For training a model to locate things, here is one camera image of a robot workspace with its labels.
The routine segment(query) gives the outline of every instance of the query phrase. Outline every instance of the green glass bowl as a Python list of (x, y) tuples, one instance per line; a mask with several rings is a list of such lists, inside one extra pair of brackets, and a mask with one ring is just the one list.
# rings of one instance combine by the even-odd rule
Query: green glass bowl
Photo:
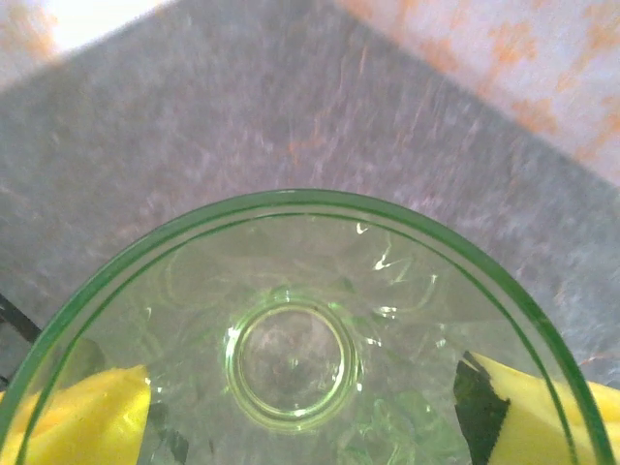
[(248, 195), (165, 224), (81, 287), (6, 392), (0, 444), (33, 398), (26, 438), (62, 389), (144, 365), (162, 409), (139, 464), (466, 464), (452, 386), (469, 351), (542, 379), (570, 444), (568, 387), (613, 463), (561, 337), (477, 247), (385, 201)]

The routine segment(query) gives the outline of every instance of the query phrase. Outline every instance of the glass bowl rim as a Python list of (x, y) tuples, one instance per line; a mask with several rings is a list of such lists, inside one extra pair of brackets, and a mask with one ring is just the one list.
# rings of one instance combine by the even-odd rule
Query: glass bowl rim
[(348, 208), (394, 221), (429, 235), (477, 267), (502, 289), (518, 311), (537, 330), (568, 381), (583, 415), (597, 459), (600, 463), (613, 463), (613, 453), (603, 420), (573, 355), (558, 331), (548, 321), (543, 310), (507, 271), (469, 240), (421, 213), (389, 201), (324, 189), (264, 191), (217, 201), (168, 221), (115, 255), (82, 284), (52, 317), (16, 371), (0, 402), (0, 448), (4, 445), (11, 420), (22, 400), (23, 393), (34, 378), (40, 360), (44, 358), (63, 331), (69, 327), (85, 304), (119, 273), (160, 244), (198, 225), (258, 208), (295, 205)]

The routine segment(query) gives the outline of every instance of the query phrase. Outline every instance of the circular glass base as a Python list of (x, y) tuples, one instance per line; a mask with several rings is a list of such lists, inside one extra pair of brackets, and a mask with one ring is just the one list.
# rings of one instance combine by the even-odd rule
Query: circular glass base
[(229, 387), (243, 412), (269, 429), (300, 432), (329, 420), (359, 371), (349, 332), (323, 305), (280, 303), (229, 331)]

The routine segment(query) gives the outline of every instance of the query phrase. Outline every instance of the glass bowl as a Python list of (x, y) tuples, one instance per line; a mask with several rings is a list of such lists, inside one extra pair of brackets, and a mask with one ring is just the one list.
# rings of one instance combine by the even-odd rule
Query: glass bowl
[(457, 371), (484, 357), (540, 380), (573, 463), (613, 463), (562, 339), (467, 240), (353, 194), (238, 197), (143, 237), (57, 313), (0, 404), (0, 463), (45, 465), (48, 441), (88, 464), (468, 464)]

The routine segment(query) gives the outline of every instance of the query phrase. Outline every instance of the green glass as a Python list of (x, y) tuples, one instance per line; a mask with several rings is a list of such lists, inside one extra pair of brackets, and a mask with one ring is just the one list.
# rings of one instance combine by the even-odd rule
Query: green glass
[[(71, 298), (0, 404), (0, 444), (30, 394), (41, 393), (31, 430), (58, 388), (144, 364), (188, 465), (464, 465), (452, 394), (464, 351), (552, 392), (551, 381), (567, 385), (599, 463), (613, 463), (562, 339), (471, 243), (353, 194), (243, 196), (151, 232)], [(139, 464), (177, 463), (156, 429), (147, 424)]]

